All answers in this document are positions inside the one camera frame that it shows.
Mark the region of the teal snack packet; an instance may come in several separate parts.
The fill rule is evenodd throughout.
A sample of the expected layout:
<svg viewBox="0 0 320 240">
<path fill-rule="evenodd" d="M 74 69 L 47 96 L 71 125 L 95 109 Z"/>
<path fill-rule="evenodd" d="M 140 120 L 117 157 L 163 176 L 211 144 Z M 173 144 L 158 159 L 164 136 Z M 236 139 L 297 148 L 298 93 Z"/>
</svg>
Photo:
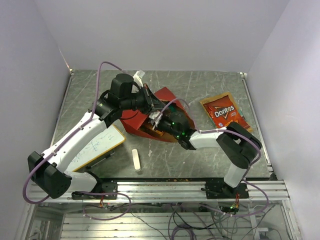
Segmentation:
<svg viewBox="0 0 320 240">
<path fill-rule="evenodd" d="M 178 111 L 177 108 L 176 108 L 176 106 L 173 105 L 173 104 L 169 105 L 169 106 L 168 106 L 168 109 L 169 109 L 171 112 L 177 112 L 177 111 Z"/>
</svg>

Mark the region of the red paper bag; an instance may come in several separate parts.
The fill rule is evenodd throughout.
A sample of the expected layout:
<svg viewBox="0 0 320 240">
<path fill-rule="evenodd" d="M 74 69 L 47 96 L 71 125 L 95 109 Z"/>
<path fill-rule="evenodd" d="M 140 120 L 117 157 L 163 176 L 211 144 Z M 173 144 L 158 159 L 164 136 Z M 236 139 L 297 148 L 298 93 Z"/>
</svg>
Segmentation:
<svg viewBox="0 0 320 240">
<path fill-rule="evenodd" d="M 154 94 L 158 99 L 164 101 L 165 105 L 169 101 L 176 98 L 176 96 L 167 87 L 161 88 Z M 194 129 L 195 124 L 193 120 L 190 118 L 190 116 L 187 114 L 181 102 L 176 101 L 172 104 L 177 111 L 183 112 L 186 115 L 190 127 Z M 138 110 L 124 110 L 122 112 L 122 118 L 120 119 L 125 131 L 129 134 L 168 143 L 178 142 L 178 140 L 175 139 L 172 135 L 165 133 L 164 131 L 153 129 L 150 120 L 151 119 L 148 115 L 142 114 Z"/>
</svg>

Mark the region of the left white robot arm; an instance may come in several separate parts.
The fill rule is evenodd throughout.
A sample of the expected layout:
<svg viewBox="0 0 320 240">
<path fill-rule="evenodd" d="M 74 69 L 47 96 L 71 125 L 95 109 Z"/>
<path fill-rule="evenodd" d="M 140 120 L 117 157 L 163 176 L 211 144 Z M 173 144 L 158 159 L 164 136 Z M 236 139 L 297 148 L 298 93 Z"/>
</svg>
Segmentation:
<svg viewBox="0 0 320 240">
<path fill-rule="evenodd" d="M 165 104 L 142 83 L 144 74 L 142 70 L 134 75 L 117 74 L 110 89 L 96 95 L 91 108 L 64 137 L 42 153 L 34 151 L 28 156 L 30 180 L 48 198 L 57 199 L 66 192 L 85 192 L 91 199 L 101 195 L 102 183 L 97 176 L 69 171 L 68 167 L 92 139 L 121 119 L 124 111 L 156 116 L 164 108 Z"/>
</svg>

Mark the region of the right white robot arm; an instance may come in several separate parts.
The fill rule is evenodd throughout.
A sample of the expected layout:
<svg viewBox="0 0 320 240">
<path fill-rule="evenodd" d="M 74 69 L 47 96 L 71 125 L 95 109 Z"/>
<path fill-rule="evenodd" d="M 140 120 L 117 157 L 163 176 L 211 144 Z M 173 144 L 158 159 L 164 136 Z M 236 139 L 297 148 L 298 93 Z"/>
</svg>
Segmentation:
<svg viewBox="0 0 320 240">
<path fill-rule="evenodd" d="M 158 131 L 174 137 L 186 150 L 221 148 L 231 164 L 220 186 L 226 198 L 238 192 L 238 186 L 250 167 L 261 157 L 261 142 L 236 122 L 226 127 L 211 130 L 192 128 L 186 114 L 180 111 L 164 115 L 156 112 L 149 115 L 150 122 Z"/>
</svg>

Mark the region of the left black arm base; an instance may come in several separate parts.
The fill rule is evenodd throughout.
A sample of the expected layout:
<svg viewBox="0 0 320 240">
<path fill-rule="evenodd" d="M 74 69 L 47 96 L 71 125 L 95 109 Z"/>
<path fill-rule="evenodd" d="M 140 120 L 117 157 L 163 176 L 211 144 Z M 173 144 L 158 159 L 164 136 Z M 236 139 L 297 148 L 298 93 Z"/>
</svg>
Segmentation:
<svg viewBox="0 0 320 240">
<path fill-rule="evenodd" d="M 91 194 L 75 191 L 71 194 L 72 200 L 98 200 L 101 198 L 115 200 L 117 198 L 118 184 L 116 182 L 98 183 Z"/>
</svg>

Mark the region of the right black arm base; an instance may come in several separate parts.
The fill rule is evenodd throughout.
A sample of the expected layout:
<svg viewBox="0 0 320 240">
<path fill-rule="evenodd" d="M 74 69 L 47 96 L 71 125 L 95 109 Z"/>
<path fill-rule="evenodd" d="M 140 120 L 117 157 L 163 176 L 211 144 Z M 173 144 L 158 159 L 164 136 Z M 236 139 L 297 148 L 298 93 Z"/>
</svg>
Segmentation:
<svg viewBox="0 0 320 240">
<path fill-rule="evenodd" d="M 221 179 L 207 181 L 201 191 L 205 192 L 207 199 L 249 198 L 248 188 L 245 183 L 240 183 L 236 188 L 232 188 Z"/>
</svg>

